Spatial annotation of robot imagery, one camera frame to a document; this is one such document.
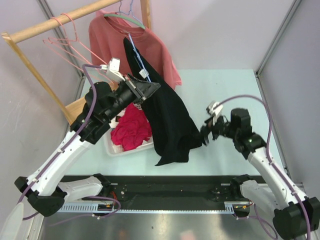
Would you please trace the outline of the salmon red t shirt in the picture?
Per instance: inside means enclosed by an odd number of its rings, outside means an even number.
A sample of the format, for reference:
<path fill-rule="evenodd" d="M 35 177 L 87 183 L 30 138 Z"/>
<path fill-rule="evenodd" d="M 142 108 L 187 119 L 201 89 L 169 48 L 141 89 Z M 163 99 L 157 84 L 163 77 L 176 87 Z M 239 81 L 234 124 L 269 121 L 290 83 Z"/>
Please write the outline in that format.
<path fill-rule="evenodd" d="M 120 59 L 119 71 L 122 74 L 131 73 L 128 64 L 124 38 L 131 36 L 135 48 L 173 89 L 182 84 L 172 56 L 165 44 L 150 29 L 131 26 L 123 18 L 105 16 L 98 11 L 88 28 L 93 65 L 108 64 L 111 58 Z"/>

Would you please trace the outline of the white plastic laundry basket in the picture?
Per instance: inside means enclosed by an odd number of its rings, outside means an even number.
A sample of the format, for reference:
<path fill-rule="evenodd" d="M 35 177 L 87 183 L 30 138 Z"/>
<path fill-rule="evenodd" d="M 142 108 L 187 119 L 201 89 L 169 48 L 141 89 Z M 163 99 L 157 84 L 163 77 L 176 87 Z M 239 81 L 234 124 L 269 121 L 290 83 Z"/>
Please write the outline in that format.
<path fill-rule="evenodd" d="M 140 105 L 131 103 L 111 120 L 103 136 L 111 157 L 127 155 L 154 147 L 152 129 Z"/>

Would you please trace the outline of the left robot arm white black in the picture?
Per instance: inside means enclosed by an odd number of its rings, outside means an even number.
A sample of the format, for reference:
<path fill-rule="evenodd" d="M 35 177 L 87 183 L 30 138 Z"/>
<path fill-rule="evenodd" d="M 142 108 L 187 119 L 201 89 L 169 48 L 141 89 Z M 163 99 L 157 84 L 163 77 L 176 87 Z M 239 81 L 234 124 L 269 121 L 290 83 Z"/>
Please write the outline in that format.
<path fill-rule="evenodd" d="M 33 174 L 20 176 L 14 182 L 33 209 L 49 217 L 65 203 L 83 198 L 107 199 L 111 193 L 111 183 L 100 173 L 70 182 L 62 182 L 62 178 L 78 158 L 111 128 L 112 119 L 128 105 L 150 98 L 160 86 L 159 83 L 131 75 L 120 81 L 117 90 L 112 90 L 104 81 L 94 83 L 84 97 L 82 113 L 73 122 L 60 146 Z"/>

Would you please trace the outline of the white garment in basket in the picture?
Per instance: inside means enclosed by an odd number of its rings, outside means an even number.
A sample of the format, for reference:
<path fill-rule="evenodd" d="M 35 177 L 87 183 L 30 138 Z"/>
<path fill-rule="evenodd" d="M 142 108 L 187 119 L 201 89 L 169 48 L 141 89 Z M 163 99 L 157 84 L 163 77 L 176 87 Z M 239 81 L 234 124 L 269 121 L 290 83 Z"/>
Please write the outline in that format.
<path fill-rule="evenodd" d="M 122 145 L 115 145 L 111 139 L 111 132 L 116 128 L 119 123 L 119 119 L 123 117 L 125 114 L 125 110 L 122 110 L 114 119 L 111 120 L 111 129 L 106 133 L 105 137 L 105 145 L 108 153 L 111 156 L 123 155 L 127 151 L 124 151 Z M 142 151 L 153 146 L 153 138 L 150 137 L 147 141 L 143 141 L 141 145 L 137 148 L 133 149 L 134 152 Z"/>

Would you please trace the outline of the light blue wire hanger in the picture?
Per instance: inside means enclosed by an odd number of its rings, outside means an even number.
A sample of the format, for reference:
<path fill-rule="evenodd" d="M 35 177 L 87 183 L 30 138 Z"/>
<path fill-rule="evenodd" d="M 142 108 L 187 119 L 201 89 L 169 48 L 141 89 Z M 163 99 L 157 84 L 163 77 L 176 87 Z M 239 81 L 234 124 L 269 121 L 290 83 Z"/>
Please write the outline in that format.
<path fill-rule="evenodd" d="M 138 62 L 138 65 L 140 66 L 141 70 L 139 71 L 139 74 L 145 79 L 147 80 L 149 83 L 151 83 L 151 79 L 150 79 L 150 76 L 149 76 L 149 72 L 147 71 L 144 63 L 143 63 L 143 60 L 134 44 L 134 41 L 132 39 L 132 36 L 131 36 L 131 33 L 128 32 L 128 31 L 123 31 L 123 33 L 127 34 L 128 35 L 128 38 L 129 38 L 129 41 L 132 45 L 132 48 L 133 48 L 133 51 L 135 52 L 135 55 L 136 55 L 136 58 L 137 58 L 137 62 Z"/>

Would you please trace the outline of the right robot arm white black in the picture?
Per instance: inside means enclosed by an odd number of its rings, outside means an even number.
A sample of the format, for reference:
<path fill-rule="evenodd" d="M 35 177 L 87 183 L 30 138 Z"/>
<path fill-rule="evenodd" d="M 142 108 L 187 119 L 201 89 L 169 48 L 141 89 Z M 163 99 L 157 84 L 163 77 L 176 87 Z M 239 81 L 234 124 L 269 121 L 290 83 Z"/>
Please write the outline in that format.
<path fill-rule="evenodd" d="M 204 143 L 208 144 L 209 134 L 214 140 L 219 136 L 231 139 L 235 149 L 260 173 L 269 188 L 263 189 L 245 174 L 231 182 L 231 196 L 237 201 L 251 200 L 269 214 L 277 235 L 284 240 L 293 240 L 318 230 L 320 201 L 316 197 L 308 197 L 267 153 L 266 142 L 252 130 L 248 110 L 234 108 L 230 120 L 225 121 L 222 109 L 223 106 L 216 105 L 207 107 L 209 118 L 200 129 Z"/>

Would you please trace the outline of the magenta pink garment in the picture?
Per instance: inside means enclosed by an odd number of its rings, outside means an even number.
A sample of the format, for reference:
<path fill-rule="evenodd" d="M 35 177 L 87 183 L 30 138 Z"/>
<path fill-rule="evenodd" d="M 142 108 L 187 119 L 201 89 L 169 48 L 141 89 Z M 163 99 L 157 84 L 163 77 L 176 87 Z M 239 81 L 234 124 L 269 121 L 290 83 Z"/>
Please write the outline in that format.
<path fill-rule="evenodd" d="M 150 137 L 152 137 L 150 123 L 144 111 L 138 109 L 133 103 L 126 107 L 125 114 L 111 132 L 112 142 L 115 145 L 122 145 L 124 151 L 136 149 Z"/>

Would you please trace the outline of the green hanger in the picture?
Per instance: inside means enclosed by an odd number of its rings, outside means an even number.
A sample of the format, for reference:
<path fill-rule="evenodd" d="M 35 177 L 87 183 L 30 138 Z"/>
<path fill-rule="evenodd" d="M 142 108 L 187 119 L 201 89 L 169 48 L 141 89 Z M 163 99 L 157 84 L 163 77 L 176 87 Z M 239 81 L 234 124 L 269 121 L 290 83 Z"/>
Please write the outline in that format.
<path fill-rule="evenodd" d="M 103 15 L 104 17 L 114 17 L 114 18 L 119 18 L 119 19 L 124 19 L 130 23 L 133 23 L 134 25 L 137 25 L 138 27 L 142 28 L 142 29 L 146 29 L 146 27 L 138 20 L 130 18 L 128 16 L 124 16 L 124 15 L 119 15 L 119 14 L 114 14 L 114 13 L 107 13 Z"/>

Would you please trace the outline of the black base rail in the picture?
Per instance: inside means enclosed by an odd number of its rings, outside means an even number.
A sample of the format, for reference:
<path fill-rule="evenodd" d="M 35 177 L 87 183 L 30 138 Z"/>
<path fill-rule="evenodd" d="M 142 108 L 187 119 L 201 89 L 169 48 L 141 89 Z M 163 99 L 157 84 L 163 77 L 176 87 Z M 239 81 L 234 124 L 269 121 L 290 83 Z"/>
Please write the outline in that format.
<path fill-rule="evenodd" d="M 236 176 L 125 176 L 107 175 L 109 196 L 122 203 L 246 202 L 231 188 Z"/>

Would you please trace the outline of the black t shirt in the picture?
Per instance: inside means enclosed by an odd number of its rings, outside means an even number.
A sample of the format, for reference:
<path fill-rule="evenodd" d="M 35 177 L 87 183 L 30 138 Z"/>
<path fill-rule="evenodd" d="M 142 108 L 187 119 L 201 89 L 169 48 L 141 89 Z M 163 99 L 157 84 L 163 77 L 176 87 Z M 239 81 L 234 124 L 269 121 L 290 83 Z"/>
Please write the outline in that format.
<path fill-rule="evenodd" d="M 157 166 L 187 163 L 191 149 L 202 146 L 200 132 L 178 94 L 143 56 L 142 63 L 153 83 L 160 88 L 142 104 L 149 121 L 154 149 L 160 156 Z"/>

